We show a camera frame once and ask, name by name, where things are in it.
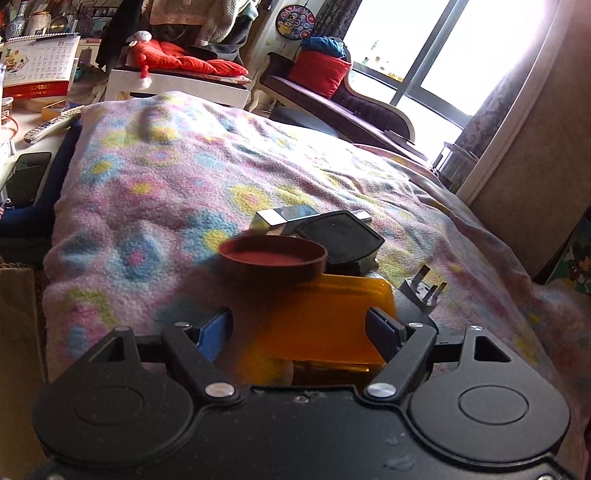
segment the bed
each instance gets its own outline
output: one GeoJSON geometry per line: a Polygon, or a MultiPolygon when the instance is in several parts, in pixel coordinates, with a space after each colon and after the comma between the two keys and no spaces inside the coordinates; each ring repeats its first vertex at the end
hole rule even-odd
{"type": "Polygon", "coordinates": [[[209,307],[229,306],[231,342],[248,342],[264,302],[217,273],[219,243],[261,209],[364,209],[386,239],[379,273],[393,286],[425,263],[428,281],[448,283],[431,315],[442,331],[482,325],[561,389],[573,418],[560,460],[584,476],[591,301],[535,285],[436,179],[393,154],[180,92],[93,105],[82,122],[44,261],[50,378],[116,325],[146,335],[209,307]]]}

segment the red cushion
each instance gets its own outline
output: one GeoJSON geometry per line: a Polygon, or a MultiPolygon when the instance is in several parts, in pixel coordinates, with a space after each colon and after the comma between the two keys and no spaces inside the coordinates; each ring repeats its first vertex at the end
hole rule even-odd
{"type": "Polygon", "coordinates": [[[287,78],[330,99],[350,68],[351,64],[347,61],[319,51],[307,50],[300,52],[287,78]]]}
{"type": "Polygon", "coordinates": [[[182,57],[187,54],[184,48],[167,41],[160,42],[160,48],[166,55],[170,55],[171,57],[182,57]]]}
{"type": "Polygon", "coordinates": [[[211,66],[216,69],[218,75],[223,77],[237,77],[239,75],[248,75],[248,70],[238,63],[229,60],[208,60],[211,66]]]}
{"type": "Polygon", "coordinates": [[[182,64],[181,70],[186,70],[187,72],[207,73],[208,75],[215,75],[217,73],[216,69],[205,60],[187,56],[177,58],[182,64]]]}
{"type": "Polygon", "coordinates": [[[157,40],[150,40],[147,43],[136,43],[131,51],[139,66],[146,65],[152,69],[173,70],[179,69],[181,63],[178,59],[166,55],[160,48],[157,40]]]}

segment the circular cover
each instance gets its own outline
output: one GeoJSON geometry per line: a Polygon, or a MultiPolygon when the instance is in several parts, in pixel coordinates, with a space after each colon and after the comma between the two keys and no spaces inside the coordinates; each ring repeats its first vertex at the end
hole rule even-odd
{"type": "Polygon", "coordinates": [[[91,364],[74,381],[58,379],[40,398],[34,428],[52,455],[93,468],[123,467],[153,458],[185,432],[193,402],[182,386],[141,368],[102,365],[109,364],[91,364]]]}
{"type": "Polygon", "coordinates": [[[233,238],[219,246],[219,254],[222,269],[228,276],[279,286],[318,277],[328,256],[322,245],[279,235],[233,238]]]}
{"type": "Polygon", "coordinates": [[[315,25],[314,14],[303,5],[290,5],[283,8],[275,21],[279,34],[288,40],[308,38],[312,34],[315,25]]]}
{"type": "Polygon", "coordinates": [[[569,425],[562,396],[535,372],[479,364],[463,369],[460,362],[457,370],[419,387],[409,411],[420,432],[475,462],[522,462],[551,451],[569,425]]]}

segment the vase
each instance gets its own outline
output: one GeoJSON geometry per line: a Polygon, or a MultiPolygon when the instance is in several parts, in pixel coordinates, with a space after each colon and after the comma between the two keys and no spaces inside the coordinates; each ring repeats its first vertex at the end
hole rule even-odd
{"type": "Polygon", "coordinates": [[[6,38],[21,37],[25,31],[27,19],[25,18],[25,9],[27,8],[27,0],[22,0],[18,7],[18,13],[14,20],[12,20],[6,27],[6,38]]]}

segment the blue cloth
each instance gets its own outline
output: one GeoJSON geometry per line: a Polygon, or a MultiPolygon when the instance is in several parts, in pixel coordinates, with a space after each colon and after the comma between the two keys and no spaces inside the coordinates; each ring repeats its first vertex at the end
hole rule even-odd
{"type": "Polygon", "coordinates": [[[47,181],[35,205],[6,210],[0,219],[0,238],[51,237],[56,215],[53,206],[60,198],[70,159],[82,131],[82,123],[72,125],[57,151],[47,181]]]}
{"type": "Polygon", "coordinates": [[[302,50],[316,50],[325,55],[330,55],[336,59],[345,59],[345,44],[341,41],[329,37],[308,37],[302,40],[300,47],[302,50]]]}

